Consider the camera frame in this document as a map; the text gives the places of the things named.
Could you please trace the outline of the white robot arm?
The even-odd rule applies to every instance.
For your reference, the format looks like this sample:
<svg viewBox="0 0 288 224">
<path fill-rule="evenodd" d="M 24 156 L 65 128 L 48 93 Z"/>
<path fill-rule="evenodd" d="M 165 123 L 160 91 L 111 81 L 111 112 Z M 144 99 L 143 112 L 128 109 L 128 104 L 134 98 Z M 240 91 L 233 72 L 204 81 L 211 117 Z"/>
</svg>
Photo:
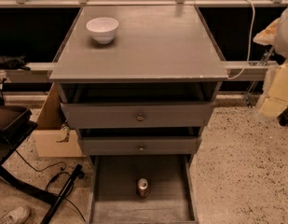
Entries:
<svg viewBox="0 0 288 224">
<path fill-rule="evenodd" d="M 286 8 L 277 25 L 274 47 L 278 54 L 288 59 L 288 8 Z"/>
</svg>

